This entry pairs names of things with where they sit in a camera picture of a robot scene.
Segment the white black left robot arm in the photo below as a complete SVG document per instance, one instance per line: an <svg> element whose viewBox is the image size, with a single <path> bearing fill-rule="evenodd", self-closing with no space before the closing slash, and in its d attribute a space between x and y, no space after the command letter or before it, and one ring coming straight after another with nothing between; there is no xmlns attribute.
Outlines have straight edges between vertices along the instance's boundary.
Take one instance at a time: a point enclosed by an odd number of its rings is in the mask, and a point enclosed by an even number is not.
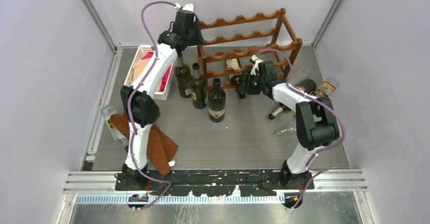
<svg viewBox="0 0 430 224"><path fill-rule="evenodd" d="M176 12L171 30L162 32L155 53L146 68L129 86L121 88L123 106L129 118L130 136L128 154L117 175L117 186L125 190L142 190L148 183L147 146L159 107L153 100L157 86L167 69L182 56L188 46L203 42L199 20L192 4Z"/></svg>

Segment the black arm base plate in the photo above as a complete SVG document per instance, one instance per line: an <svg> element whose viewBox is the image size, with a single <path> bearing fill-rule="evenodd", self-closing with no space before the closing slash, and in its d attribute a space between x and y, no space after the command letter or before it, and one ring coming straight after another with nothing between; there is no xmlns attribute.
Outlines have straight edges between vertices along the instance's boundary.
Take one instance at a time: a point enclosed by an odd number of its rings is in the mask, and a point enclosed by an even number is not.
<svg viewBox="0 0 430 224"><path fill-rule="evenodd" d="M287 180L284 172L273 169L252 170L175 170L163 176L156 170L137 173L136 179L116 173L117 191L138 191L151 195L227 197L238 189L242 197L273 196L276 191L314 189L311 173Z"/></svg>

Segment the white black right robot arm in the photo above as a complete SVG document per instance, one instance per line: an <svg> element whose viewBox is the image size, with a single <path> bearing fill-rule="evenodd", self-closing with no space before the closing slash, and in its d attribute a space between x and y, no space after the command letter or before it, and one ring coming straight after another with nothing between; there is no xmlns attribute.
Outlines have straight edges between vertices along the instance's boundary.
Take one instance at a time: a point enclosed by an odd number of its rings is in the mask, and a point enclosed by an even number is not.
<svg viewBox="0 0 430 224"><path fill-rule="evenodd" d="M264 94L284 104L296 114L296 135L299 141L293 154L283 163L279 181L294 189L301 180L311 181L309 170L313 159L320 152L334 148L332 142L340 135L337 115L330 98L317 98L302 92L285 80L280 80L272 61L257 57L251 59L252 69L243 73L238 87L239 94Z"/></svg>

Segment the dark bottle white label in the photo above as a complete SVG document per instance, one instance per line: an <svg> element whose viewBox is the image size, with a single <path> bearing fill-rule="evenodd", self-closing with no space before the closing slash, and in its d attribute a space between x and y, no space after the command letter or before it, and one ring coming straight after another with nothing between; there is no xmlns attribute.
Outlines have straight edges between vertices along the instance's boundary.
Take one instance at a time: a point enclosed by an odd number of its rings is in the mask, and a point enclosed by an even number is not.
<svg viewBox="0 0 430 224"><path fill-rule="evenodd" d="M225 61L226 68L232 68L232 69L241 69L241 63L238 58L228 59ZM236 73L228 75L230 83L238 87L243 82L243 73Z"/></svg>

